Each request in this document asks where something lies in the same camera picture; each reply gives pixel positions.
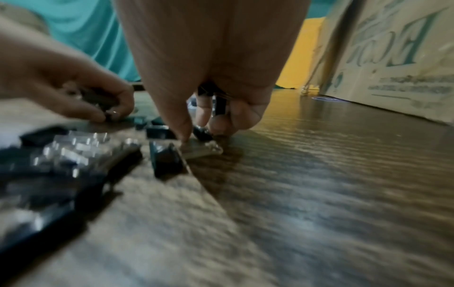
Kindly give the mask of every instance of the yellow wall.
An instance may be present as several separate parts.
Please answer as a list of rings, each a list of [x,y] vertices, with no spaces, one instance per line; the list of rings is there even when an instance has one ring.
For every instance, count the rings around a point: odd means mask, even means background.
[[[284,88],[300,88],[305,83],[324,19],[324,17],[310,18],[304,21],[295,47],[276,85]]]

